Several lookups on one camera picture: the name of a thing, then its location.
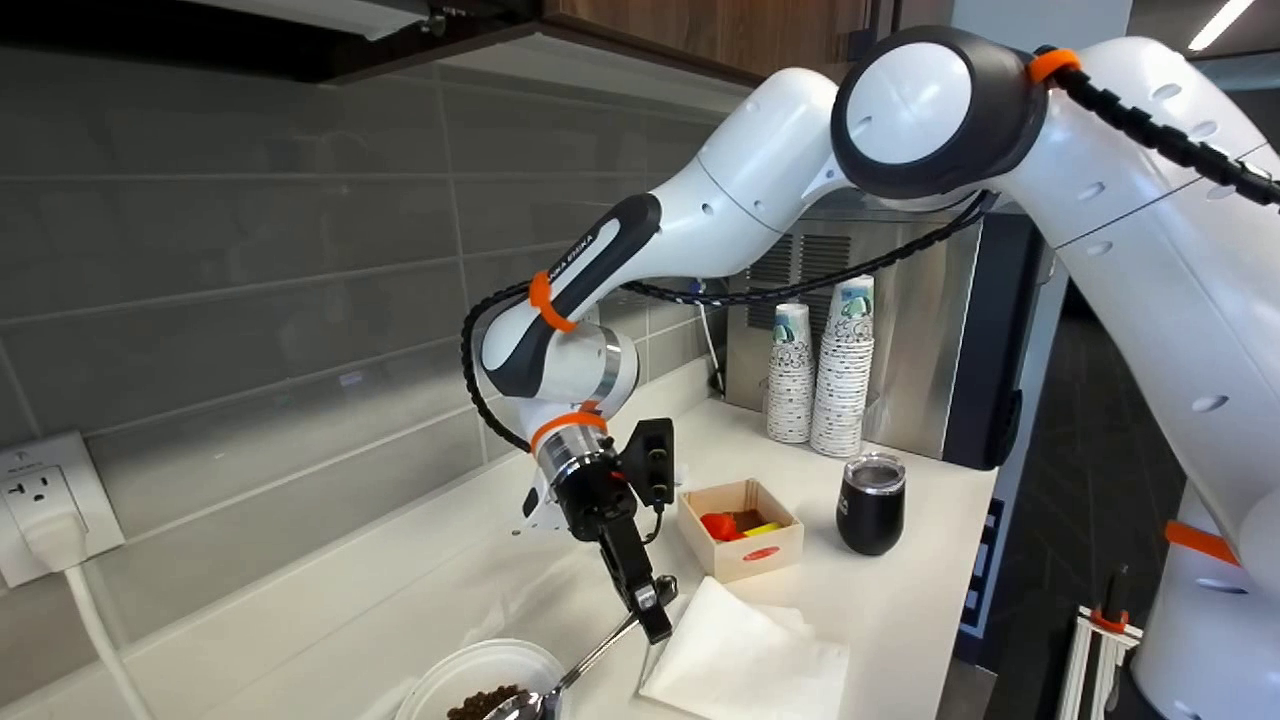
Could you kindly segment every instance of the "white countertop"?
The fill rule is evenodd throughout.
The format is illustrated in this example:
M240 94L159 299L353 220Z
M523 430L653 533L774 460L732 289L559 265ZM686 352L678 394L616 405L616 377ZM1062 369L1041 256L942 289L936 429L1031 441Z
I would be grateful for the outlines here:
M902 544L866 558L837 534L842 460L776 444L758 413L703 398L703 369L650 383L612 425L625 441L639 417L678 417L679 487L763 478L804 523L798 568L730 582L745 598L792 602L817 635L854 646L846 716L936 716L977 538L996 471L919 457L910 469ZM214 720L353 720L453 646L523 635L573 664L616 626L622 598L595 549L512 534L534 462L512 457L453 493L414 503L320 556L153 635L130 651L140 693L168 716ZM656 571L693 594L693 562L678 521L653 544ZM643 630L628 630L573 693L579 716L679 716L634 699ZM122 699L97 668L37 693L3 720L118 716Z

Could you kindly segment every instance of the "electrical outlet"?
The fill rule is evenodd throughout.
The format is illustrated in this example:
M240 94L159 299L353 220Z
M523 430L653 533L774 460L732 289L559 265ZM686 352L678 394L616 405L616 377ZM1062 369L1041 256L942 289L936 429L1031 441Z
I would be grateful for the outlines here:
M124 544L109 493L79 436L47 436L0 453L0 577L8 589L43 577L26 528L74 507L90 556Z

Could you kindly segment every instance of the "napkin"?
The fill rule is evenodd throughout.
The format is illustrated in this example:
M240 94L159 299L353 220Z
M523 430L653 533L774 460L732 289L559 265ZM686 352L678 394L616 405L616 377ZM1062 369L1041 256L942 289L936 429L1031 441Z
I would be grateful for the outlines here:
M703 581L639 697L707 720L842 720L847 646Z

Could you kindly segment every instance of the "robotic arm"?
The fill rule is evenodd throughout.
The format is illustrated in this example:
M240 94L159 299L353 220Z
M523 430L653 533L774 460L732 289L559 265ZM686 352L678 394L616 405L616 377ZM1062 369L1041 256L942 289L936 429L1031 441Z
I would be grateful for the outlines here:
M891 204L986 187L1036 220L1101 312L1193 487L1238 549L1262 602L1251 614L1267 624L1240 630L1262 643L1263 668L1216 670L1240 685L1216 693L1198 686L1193 668L1203 654L1225 664L1225 646L1159 646L1159 635L1175 630L1159 630L1157 610L1150 668L1171 679L1151 679L1150 697L1159 711L1212 707L1212 697L1240 693L1280 707L1280 214L1267 207L1280 190L1262 178L1280 172L1280 160L1225 92L1151 40L1108 40L1065 62L1082 62L1116 94L1089 83L1049 86L1041 67L1028 70L1028 57L963 31L891 36L842 86L817 70L776 70L687 166L616 204L534 280L528 299L491 321L479 369L517 405L522 436L573 534L602 538L650 639L663 639L670 618L653 602L634 495L670 498L674 485L663 476L653 493L643 460L625 460L638 446L612 453L604 417L628 398L638 352L591 321L602 296L643 276L745 272L837 187ZM1198 144L1220 160L1183 166L1190 156L1203 156ZM1258 176L1238 190L1203 178L1240 176L1240 163ZM1198 618L1225 626L1243 614L1203 602Z

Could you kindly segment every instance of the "black cup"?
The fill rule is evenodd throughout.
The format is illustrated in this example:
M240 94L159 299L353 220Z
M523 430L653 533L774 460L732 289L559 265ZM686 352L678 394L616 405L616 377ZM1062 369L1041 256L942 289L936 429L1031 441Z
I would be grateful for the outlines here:
M895 457L866 457L846 462L837 528L862 556L885 556L906 534L906 462Z

